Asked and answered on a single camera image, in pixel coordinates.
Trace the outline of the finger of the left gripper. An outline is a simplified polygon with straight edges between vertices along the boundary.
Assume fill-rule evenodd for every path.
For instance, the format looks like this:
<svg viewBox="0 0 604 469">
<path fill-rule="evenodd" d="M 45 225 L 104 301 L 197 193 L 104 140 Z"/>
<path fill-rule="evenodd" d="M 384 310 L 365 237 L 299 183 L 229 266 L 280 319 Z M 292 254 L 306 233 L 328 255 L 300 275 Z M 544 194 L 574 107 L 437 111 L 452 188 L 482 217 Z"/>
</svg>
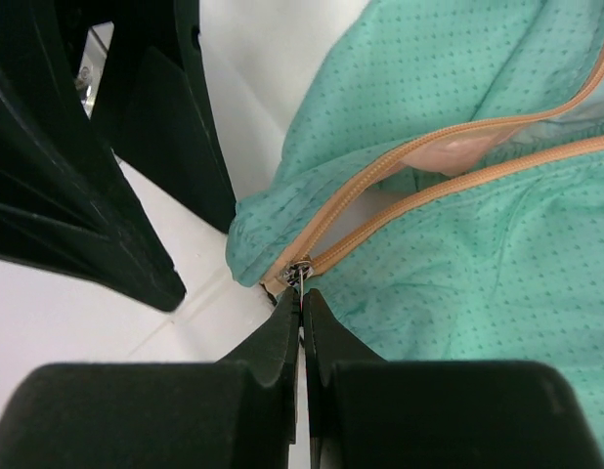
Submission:
<svg viewBox="0 0 604 469">
<path fill-rule="evenodd" d="M 77 91 L 88 28 L 81 6 L 0 1 L 0 260 L 172 312 L 186 288 Z"/>
<path fill-rule="evenodd" d="M 196 1 L 109 1 L 92 123 L 131 167 L 221 233 L 236 198 L 218 141 Z"/>
</svg>

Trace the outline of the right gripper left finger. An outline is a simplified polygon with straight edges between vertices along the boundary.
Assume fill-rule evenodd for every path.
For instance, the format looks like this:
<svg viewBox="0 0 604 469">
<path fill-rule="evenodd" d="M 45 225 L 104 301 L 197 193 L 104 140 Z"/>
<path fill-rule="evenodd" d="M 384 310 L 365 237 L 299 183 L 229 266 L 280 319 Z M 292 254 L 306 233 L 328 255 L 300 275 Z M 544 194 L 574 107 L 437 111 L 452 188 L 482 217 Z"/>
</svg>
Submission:
<svg viewBox="0 0 604 469">
<path fill-rule="evenodd" d="M 295 440 L 299 296 L 217 362 L 54 363 L 2 416 L 6 468 L 284 468 Z"/>
</svg>

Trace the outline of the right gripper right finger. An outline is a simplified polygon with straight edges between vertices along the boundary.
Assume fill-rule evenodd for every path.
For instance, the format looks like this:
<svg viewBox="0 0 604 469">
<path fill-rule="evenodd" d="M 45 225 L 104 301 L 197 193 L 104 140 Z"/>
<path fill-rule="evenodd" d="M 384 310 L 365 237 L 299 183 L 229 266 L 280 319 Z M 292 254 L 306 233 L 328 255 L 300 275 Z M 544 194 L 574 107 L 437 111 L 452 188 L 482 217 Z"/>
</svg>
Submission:
<svg viewBox="0 0 604 469">
<path fill-rule="evenodd" d="M 602 468 L 568 382 L 526 361 L 386 361 L 303 300 L 315 468 Z"/>
</svg>

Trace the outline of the silver zipper slider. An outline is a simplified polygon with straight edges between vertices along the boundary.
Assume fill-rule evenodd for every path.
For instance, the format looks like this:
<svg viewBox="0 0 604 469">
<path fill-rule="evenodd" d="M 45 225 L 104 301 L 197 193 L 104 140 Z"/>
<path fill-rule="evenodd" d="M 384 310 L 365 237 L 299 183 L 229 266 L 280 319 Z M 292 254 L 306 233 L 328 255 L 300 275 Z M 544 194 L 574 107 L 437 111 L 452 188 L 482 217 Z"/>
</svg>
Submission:
<svg viewBox="0 0 604 469">
<path fill-rule="evenodd" d="M 305 258 L 289 263 L 280 274 L 280 279 L 286 286 L 296 288 L 303 295 L 305 290 L 304 283 L 313 274 L 313 262 L 311 259 Z"/>
</svg>

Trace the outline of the orange and teal jacket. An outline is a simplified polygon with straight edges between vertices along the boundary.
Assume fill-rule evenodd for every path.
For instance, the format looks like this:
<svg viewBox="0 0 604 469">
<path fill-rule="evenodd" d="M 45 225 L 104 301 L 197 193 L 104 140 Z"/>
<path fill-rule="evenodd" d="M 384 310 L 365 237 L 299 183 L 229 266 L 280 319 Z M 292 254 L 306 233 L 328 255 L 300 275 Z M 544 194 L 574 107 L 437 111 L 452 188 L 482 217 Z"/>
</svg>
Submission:
<svg viewBox="0 0 604 469">
<path fill-rule="evenodd" d="M 328 52 L 226 258 L 309 258 L 393 360 L 528 359 L 604 400 L 604 1 L 373 1 Z"/>
</svg>

